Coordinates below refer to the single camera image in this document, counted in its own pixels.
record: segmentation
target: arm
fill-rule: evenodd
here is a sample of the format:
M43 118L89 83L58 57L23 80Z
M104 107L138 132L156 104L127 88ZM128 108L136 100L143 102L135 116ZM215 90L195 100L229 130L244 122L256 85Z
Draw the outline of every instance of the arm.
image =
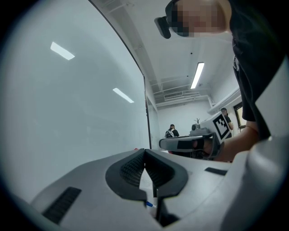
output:
M177 130L174 130L174 135L177 136L177 137L180 136L180 134L178 133Z
M246 127L238 136L224 141L221 153L214 160L224 162L232 161L237 153L250 150L258 141L258 128L256 122L247 121Z
M230 128L231 130L234 129L234 126L233 126L232 122L229 122L228 125L229 125L229 128Z

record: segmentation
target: ceiling light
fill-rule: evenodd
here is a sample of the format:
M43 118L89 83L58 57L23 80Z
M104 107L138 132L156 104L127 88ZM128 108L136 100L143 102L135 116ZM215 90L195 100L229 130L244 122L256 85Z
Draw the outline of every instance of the ceiling light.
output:
M128 102L130 102L130 103L134 103L125 93L123 93L120 89L118 89L118 88L115 88L115 89L113 89L113 91L116 93L116 94L118 94L118 95L120 95L121 97L123 97L125 100L127 100Z
M52 42L50 49L61 55L63 58L66 58L67 60L71 60L75 57L73 54L62 48L60 45L57 45L55 42Z
M191 84L191 89L194 89L200 79L200 75L202 74L202 70L204 68L204 63L198 63L198 66L197 66L197 71L196 71L196 74L195 74L195 77L194 77L194 81L193 83Z

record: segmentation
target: black slot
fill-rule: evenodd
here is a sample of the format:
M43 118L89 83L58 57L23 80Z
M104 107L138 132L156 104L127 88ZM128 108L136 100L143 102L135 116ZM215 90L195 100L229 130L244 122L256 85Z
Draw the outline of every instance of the black slot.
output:
M220 170L220 169L211 168L211 167L206 168L205 171L212 172L212 173L222 175L222 176L226 175L227 173L227 170Z
M72 206L81 190L68 187L43 213L43 216L55 224L59 224L69 208Z
M139 189L144 169L158 189L159 198L178 195L188 180L182 166L151 150L140 149L108 168L105 175L107 185L124 199L146 202L146 193Z

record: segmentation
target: person in background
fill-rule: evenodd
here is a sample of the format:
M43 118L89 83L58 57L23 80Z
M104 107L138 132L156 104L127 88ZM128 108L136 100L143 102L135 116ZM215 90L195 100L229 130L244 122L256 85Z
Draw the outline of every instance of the person in background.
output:
M221 109L221 112L222 112L222 114L224 115L224 117L225 117L225 119L226 119L226 121L227 121L227 123L228 123L228 125L229 125L229 128L230 128L231 130L233 130L233 129L234 129L234 126L233 126L233 124L232 124L232 122L231 122L231 120L230 120L230 118L229 118L229 116L228 116L227 109L223 107L223 108ZM231 137L232 137L232 134L230 133L230 134L227 136L226 139L231 138Z
M175 125L171 125L169 130L166 131L165 138L172 138L180 136L177 130L175 130Z

